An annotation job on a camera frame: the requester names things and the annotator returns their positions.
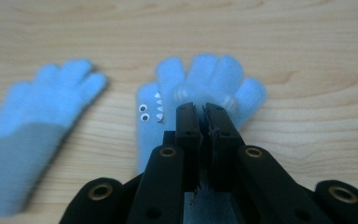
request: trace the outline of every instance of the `light blue glove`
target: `light blue glove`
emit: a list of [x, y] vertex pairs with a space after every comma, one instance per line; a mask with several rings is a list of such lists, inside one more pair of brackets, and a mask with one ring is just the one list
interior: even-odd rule
[[19, 82], [0, 107], [0, 217], [19, 213], [40, 176], [106, 77], [90, 61], [47, 64]]
[[[239, 130], [265, 102], [264, 86], [254, 78], [244, 78], [240, 63], [229, 55], [194, 57], [187, 77], [179, 58], [168, 58], [156, 68], [157, 83], [143, 85], [138, 103], [138, 173], [145, 170], [151, 151], [162, 144], [164, 131], [176, 129], [176, 107], [193, 102], [199, 121], [205, 122], [202, 107], [221, 105]], [[184, 223], [232, 223], [235, 217], [229, 195], [207, 190], [199, 192], [195, 203], [185, 196]]]

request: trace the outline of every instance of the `tabletop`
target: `tabletop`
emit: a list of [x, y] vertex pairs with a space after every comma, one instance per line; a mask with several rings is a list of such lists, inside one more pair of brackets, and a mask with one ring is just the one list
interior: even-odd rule
[[57, 223], [87, 182], [136, 176], [137, 89], [169, 56], [230, 54], [268, 91], [241, 129], [294, 180], [358, 188], [358, 1], [0, 0], [0, 104], [45, 63], [89, 58], [109, 86], [62, 144], [25, 210]]

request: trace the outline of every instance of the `glove finger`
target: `glove finger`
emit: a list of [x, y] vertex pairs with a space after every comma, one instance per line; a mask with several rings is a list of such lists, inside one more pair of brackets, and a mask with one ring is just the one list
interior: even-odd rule
[[91, 103], [104, 89], [107, 84], [107, 78], [101, 73], [92, 73], [81, 84], [80, 92], [85, 104]]
[[232, 56], [225, 55], [217, 63], [210, 81], [210, 90], [215, 94], [234, 94], [243, 79], [241, 64]]
[[54, 63], [49, 63], [42, 66], [34, 78], [34, 84], [39, 85], [48, 85], [50, 84], [59, 71], [59, 67]]
[[186, 84], [194, 88], [200, 88], [208, 84], [213, 75], [219, 58], [214, 54], [200, 54], [193, 58]]
[[174, 89], [185, 82], [185, 70], [182, 61], [178, 57], [171, 57], [162, 61], [156, 67], [158, 88], [161, 94], [161, 100], [164, 106], [164, 120], [167, 128], [172, 129], [176, 123], [175, 111], [179, 106], [174, 101]]
[[92, 69], [92, 64], [87, 59], [67, 61], [58, 71], [55, 79], [56, 84], [65, 88], [72, 88], [83, 80]]
[[255, 78], [246, 78], [235, 92], [238, 102], [238, 115], [232, 121], [239, 130], [243, 124], [260, 108], [267, 99], [267, 91], [263, 84]]

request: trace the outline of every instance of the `white teeth decoration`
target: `white teeth decoration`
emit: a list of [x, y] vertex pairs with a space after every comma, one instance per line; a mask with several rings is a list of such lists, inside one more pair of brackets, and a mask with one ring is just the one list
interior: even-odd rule
[[157, 114], [156, 116], [158, 119], [162, 120], [162, 114]]

